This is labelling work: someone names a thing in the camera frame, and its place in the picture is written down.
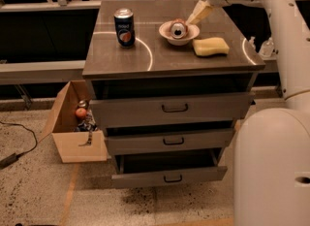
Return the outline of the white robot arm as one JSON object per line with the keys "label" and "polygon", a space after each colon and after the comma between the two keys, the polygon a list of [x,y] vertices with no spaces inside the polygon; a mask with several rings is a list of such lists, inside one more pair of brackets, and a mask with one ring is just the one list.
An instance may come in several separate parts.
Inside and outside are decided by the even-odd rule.
{"label": "white robot arm", "polygon": [[233,226],[310,226],[310,29],[295,0],[206,1],[264,8],[285,101],[253,113],[237,132]]}

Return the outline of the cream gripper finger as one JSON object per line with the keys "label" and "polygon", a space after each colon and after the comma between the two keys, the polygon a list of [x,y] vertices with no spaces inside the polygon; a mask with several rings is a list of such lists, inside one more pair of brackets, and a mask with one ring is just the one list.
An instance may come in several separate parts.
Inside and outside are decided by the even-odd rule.
{"label": "cream gripper finger", "polygon": [[207,2],[200,0],[192,13],[189,15],[188,19],[186,20],[187,24],[197,24],[206,18],[213,10],[213,7]]}

